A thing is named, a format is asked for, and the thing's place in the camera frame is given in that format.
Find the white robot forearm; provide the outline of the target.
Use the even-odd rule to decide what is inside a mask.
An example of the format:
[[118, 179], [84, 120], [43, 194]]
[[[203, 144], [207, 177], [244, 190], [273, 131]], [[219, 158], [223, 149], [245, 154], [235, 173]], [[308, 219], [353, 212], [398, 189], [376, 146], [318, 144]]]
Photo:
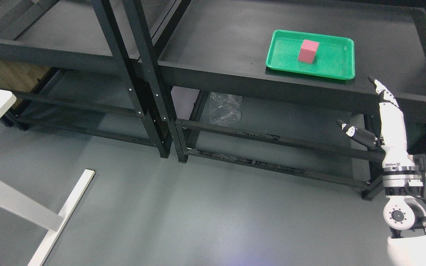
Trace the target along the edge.
[[417, 165], [392, 166], [383, 174], [383, 186], [388, 202], [383, 217], [391, 235], [387, 253], [394, 266], [426, 266], [426, 211], [419, 203], [426, 171], [426, 157], [414, 155]]

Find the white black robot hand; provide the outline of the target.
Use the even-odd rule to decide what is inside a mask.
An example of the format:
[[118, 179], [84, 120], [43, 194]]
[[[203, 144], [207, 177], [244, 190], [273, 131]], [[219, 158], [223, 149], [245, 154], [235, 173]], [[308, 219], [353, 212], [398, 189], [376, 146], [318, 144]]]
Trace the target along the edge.
[[367, 148], [381, 147], [385, 151], [382, 161], [382, 168], [385, 172], [415, 170], [415, 163], [410, 159], [408, 153], [404, 115], [395, 96], [376, 78], [368, 76], [368, 79], [379, 96], [380, 136], [342, 120], [337, 120], [338, 126], [348, 138]]

